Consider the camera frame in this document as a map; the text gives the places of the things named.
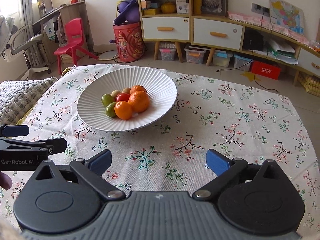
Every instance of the pink cloth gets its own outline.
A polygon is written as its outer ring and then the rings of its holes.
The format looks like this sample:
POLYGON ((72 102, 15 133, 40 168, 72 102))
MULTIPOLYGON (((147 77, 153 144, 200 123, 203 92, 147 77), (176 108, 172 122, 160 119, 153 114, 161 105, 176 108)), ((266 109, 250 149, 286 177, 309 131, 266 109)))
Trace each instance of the pink cloth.
MULTIPOLYGON (((234 13, 234 12, 229 12, 229 11, 228 11, 228 15, 229 15, 230 20, 243 22, 243 23, 247 23, 247 24, 252 24, 252 25, 256 25, 256 26, 261 26, 261 17, 253 17, 253 16, 242 14, 242 13, 234 13)), ((286 36, 308 46, 309 48, 311 48, 310 42, 308 41, 308 39, 306 37, 294 32, 292 30, 289 30, 285 27, 282 27, 280 25, 272 24, 270 22, 269 17, 263 18, 262 27, 266 28, 268 30, 272 30, 274 32, 286 35, 286 36)))

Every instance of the orange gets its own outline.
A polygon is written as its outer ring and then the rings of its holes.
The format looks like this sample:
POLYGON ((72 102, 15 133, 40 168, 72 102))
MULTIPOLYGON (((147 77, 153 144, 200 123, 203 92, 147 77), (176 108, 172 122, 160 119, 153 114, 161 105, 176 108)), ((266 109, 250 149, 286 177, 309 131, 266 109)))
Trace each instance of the orange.
POLYGON ((136 86, 133 86, 130 90, 130 94, 133 94, 134 92, 136 91, 144 91, 144 92, 147 92, 146 89, 143 87, 143 86, 140 86, 140 85, 136 85, 136 86))
POLYGON ((115 113, 122 120, 128 120, 132 116, 132 108, 126 101, 119 101, 115 105, 115 113))
POLYGON ((141 113, 149 107, 150 99, 146 92, 136 91, 130 95, 128 103, 132 106, 133 111, 141 113))

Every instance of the wall socket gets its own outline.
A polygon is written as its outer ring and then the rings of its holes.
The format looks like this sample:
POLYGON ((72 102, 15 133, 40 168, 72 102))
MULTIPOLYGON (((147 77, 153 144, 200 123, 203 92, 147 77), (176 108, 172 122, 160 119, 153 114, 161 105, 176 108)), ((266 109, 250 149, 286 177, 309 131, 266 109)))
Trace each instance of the wall socket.
POLYGON ((270 16, 269 8, 263 7, 262 5, 259 5, 256 3, 252 3, 251 11, 261 15, 263 15, 263 12, 265 12, 264 13, 265 16, 270 16))

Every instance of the woven pillow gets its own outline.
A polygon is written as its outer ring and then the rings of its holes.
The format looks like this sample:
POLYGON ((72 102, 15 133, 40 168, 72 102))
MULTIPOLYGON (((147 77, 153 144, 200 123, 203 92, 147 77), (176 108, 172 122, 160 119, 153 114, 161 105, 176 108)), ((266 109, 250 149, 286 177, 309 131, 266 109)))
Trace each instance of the woven pillow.
POLYGON ((0 124, 15 125, 58 79, 4 81, 0 84, 0 124))

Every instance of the tablecloth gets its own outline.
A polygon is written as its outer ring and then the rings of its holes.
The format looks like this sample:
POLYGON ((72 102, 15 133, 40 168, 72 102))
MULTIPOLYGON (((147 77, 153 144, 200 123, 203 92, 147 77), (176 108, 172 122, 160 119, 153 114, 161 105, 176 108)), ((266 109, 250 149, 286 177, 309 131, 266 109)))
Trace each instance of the tablecloth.
MULTIPOLYGON (((50 156, 56 164, 88 159, 109 149, 113 161, 102 178, 126 194, 132 190, 193 193, 216 177, 206 164, 206 151, 210 148, 249 163, 275 159, 305 203, 298 232, 306 236, 320 231, 318 162, 308 133, 287 97, 160 70, 172 78, 178 89, 175 103, 164 117, 124 133, 88 127, 76 110, 81 92, 100 76, 125 67, 130 66, 90 65, 68 72, 38 101, 25 120, 30 126, 29 135, 18 139, 65 138, 66 151, 50 156)), ((17 227, 13 202, 32 172, 7 174, 12 177, 13 187, 0 190, 0 214, 17 227)))

